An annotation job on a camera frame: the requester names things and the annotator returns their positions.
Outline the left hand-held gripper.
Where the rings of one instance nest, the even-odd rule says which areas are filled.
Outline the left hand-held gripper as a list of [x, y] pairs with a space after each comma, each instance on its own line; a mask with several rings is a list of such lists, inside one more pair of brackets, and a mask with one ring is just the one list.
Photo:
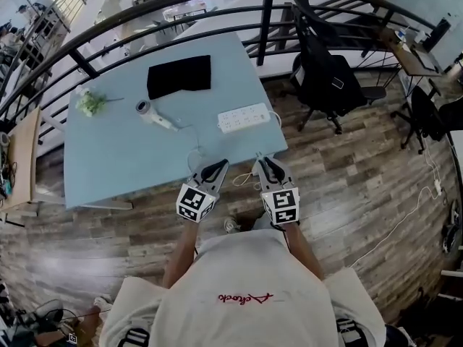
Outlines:
[[177, 214], [184, 219], [199, 223], [215, 207], [227, 171], [229, 161], [196, 168], [190, 179], [183, 183], [176, 201]]

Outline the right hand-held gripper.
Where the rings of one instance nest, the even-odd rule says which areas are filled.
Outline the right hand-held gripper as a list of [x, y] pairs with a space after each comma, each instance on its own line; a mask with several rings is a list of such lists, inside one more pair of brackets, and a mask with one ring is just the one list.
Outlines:
[[300, 220], [300, 194], [287, 164], [273, 157], [257, 159], [263, 207], [274, 226]]

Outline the white power strip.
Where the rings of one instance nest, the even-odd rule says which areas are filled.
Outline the white power strip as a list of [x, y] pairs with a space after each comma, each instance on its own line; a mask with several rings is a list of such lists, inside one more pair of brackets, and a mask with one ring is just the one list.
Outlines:
[[256, 103], [220, 113], [218, 128], [224, 134], [228, 134], [268, 123], [272, 118], [275, 118], [281, 127], [281, 117], [275, 111], [269, 110], [265, 103]]

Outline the white hair dryer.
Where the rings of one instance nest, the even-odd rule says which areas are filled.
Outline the white hair dryer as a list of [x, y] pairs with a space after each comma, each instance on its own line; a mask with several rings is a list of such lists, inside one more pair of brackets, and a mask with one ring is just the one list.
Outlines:
[[162, 117], [154, 106], [151, 105], [150, 101], [141, 100], [135, 106], [137, 114], [142, 120], [148, 124], [157, 124], [165, 129], [170, 129], [174, 132], [178, 132], [179, 129], [174, 126], [168, 119]]

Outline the person's right forearm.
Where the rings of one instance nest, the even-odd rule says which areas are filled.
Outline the person's right forearm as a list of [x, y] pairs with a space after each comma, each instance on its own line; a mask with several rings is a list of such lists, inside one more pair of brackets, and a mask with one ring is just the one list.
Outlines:
[[323, 269], [300, 227], [296, 223], [288, 223], [284, 225], [284, 230], [290, 253], [318, 279], [324, 280]]

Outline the person's left forearm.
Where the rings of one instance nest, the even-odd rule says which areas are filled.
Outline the person's left forearm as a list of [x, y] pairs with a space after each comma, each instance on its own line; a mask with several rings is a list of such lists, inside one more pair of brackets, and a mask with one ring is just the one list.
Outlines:
[[199, 224], [187, 221], [164, 269], [162, 286], [171, 288], [191, 267], [196, 254]]

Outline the black folded cloth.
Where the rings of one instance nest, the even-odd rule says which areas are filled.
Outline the black folded cloth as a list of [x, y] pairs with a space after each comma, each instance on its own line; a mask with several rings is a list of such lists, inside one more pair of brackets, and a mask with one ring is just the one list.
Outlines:
[[147, 91], [150, 100], [181, 90], [200, 91], [211, 88], [211, 56], [193, 56], [151, 66]]

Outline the beige shirt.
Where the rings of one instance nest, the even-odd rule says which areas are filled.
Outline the beige shirt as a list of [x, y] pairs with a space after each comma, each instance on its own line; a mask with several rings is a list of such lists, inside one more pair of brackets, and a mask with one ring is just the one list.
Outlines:
[[217, 236], [171, 287], [127, 278], [100, 347], [384, 347], [386, 325], [355, 271], [320, 280], [288, 250], [281, 232]]

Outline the black high-back office chair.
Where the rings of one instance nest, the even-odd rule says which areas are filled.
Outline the black high-back office chair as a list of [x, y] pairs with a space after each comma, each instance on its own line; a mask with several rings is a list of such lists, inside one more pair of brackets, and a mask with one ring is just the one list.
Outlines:
[[315, 13], [309, 0], [294, 0], [292, 14], [300, 54], [294, 60], [290, 82], [294, 86], [293, 94], [308, 107], [297, 130], [301, 132], [313, 112], [320, 111], [334, 124], [335, 133], [341, 134], [338, 118], [385, 98], [386, 89], [361, 86], [348, 61], [329, 52], [326, 41], [338, 38], [338, 34], [331, 23]]

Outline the black wheeled device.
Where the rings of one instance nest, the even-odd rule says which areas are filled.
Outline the black wheeled device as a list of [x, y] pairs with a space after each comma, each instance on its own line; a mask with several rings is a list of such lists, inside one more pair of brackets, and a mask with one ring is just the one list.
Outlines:
[[462, 228], [462, 214], [459, 200], [454, 200], [451, 204], [449, 221], [442, 229], [442, 250], [444, 254], [449, 254], [456, 243], [457, 234]]

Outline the dark wooden desk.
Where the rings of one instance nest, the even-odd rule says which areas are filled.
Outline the dark wooden desk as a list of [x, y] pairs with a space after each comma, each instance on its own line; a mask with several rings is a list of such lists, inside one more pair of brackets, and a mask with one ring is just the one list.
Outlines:
[[[392, 71], [392, 74], [383, 83], [384, 88], [390, 85], [392, 80], [399, 75], [400, 71], [403, 71], [411, 80], [414, 78], [421, 80], [424, 77], [440, 77], [442, 75], [442, 70], [430, 53], [426, 52], [420, 44], [415, 43], [412, 38], [408, 38], [407, 36], [407, 41], [405, 43], [400, 42], [394, 34], [394, 31], [395, 30], [389, 27], [382, 27], [378, 31], [378, 37], [385, 46], [385, 53], [383, 59], [380, 61], [381, 69], [390, 67]], [[417, 57], [413, 54], [413, 51], [421, 51], [429, 55], [431, 60], [438, 67], [440, 73], [433, 74], [424, 69]]]

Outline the gray laptop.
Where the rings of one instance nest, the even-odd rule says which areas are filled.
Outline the gray laptop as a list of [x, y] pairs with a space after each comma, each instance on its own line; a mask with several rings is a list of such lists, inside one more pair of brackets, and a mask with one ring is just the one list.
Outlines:
[[422, 64], [422, 67], [426, 69], [428, 72], [432, 72], [433, 74], [440, 73], [438, 67], [434, 64], [434, 62], [431, 60], [429, 55], [421, 51], [413, 51], [413, 54], [417, 57], [418, 61]]

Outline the light wooden side table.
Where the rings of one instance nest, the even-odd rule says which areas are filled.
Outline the light wooden side table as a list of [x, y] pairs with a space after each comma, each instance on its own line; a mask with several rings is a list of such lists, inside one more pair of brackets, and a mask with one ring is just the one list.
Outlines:
[[0, 213], [9, 213], [20, 205], [38, 202], [35, 170], [41, 119], [41, 110], [36, 108], [9, 133], [8, 161], [16, 163], [16, 172], [12, 193], [4, 200]]

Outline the black tower box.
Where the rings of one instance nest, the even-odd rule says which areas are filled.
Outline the black tower box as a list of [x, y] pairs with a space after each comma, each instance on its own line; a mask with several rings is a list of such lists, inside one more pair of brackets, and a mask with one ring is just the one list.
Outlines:
[[442, 18], [430, 35], [422, 42], [422, 47], [430, 52], [451, 27], [446, 18]]

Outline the black gear pile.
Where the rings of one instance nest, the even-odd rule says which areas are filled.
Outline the black gear pile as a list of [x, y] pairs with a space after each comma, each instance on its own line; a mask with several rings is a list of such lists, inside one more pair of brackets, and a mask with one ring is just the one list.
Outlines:
[[52, 299], [31, 312], [16, 309], [4, 282], [0, 281], [0, 347], [38, 347], [40, 334], [58, 332], [64, 321], [64, 305]]

